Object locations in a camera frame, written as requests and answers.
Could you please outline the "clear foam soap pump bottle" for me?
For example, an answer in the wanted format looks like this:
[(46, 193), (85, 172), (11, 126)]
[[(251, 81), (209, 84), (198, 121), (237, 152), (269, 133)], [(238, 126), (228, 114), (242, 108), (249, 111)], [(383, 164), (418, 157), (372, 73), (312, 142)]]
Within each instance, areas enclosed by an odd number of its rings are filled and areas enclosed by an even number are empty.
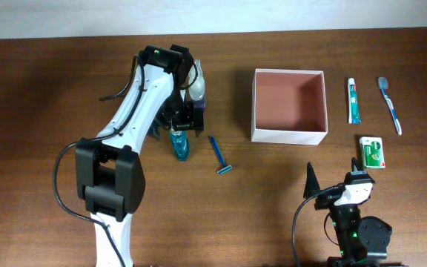
[(191, 101), (195, 108), (205, 109), (205, 79), (202, 72), (201, 60), (196, 59), (188, 74), (188, 88)]

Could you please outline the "teal mouthwash bottle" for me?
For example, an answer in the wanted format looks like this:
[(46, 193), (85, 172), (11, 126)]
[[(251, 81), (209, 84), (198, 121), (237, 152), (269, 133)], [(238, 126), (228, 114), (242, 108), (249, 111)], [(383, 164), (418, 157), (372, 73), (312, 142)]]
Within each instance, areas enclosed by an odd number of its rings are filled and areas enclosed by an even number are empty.
[(171, 128), (170, 141), (177, 159), (179, 161), (186, 161), (190, 153), (187, 131), (175, 131)]

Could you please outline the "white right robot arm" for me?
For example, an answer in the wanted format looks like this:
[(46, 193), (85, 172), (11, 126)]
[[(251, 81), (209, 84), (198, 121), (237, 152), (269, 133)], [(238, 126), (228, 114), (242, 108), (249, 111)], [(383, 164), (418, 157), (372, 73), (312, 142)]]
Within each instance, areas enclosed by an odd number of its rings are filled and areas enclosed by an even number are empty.
[(316, 210), (328, 211), (340, 248), (340, 256), (329, 257), (327, 266), (378, 266), (387, 257), (392, 227), (378, 217), (362, 216), (359, 209), (370, 199), (374, 185), (356, 158), (343, 182), (324, 189), (312, 164), (307, 164), (303, 198), (314, 200)]

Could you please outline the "teal toothpaste tube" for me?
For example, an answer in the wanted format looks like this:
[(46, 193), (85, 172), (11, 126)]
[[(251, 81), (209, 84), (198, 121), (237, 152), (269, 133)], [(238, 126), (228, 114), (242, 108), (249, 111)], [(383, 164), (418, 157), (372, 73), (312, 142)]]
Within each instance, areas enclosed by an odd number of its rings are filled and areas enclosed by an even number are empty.
[(357, 89), (354, 78), (348, 79), (348, 123), (355, 125), (361, 123)]

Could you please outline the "green white soap box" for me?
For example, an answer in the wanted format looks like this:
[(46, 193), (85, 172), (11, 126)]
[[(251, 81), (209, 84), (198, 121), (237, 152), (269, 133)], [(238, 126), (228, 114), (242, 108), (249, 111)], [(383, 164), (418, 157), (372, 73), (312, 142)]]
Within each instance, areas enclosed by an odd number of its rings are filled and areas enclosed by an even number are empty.
[(375, 136), (363, 136), (359, 139), (362, 165), (364, 168), (384, 169), (383, 140)]

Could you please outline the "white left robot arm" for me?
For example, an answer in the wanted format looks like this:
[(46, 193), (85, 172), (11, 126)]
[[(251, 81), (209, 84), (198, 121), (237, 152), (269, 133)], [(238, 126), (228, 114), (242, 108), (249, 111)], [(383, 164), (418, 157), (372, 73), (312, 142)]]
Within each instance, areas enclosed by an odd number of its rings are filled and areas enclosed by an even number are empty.
[(199, 70), (188, 48), (148, 45), (133, 57), (113, 118), (95, 138), (77, 142), (77, 194), (96, 229), (98, 266), (133, 265), (131, 222), (145, 192), (143, 142), (157, 138), (160, 128), (203, 132), (204, 112), (182, 98), (197, 80)]

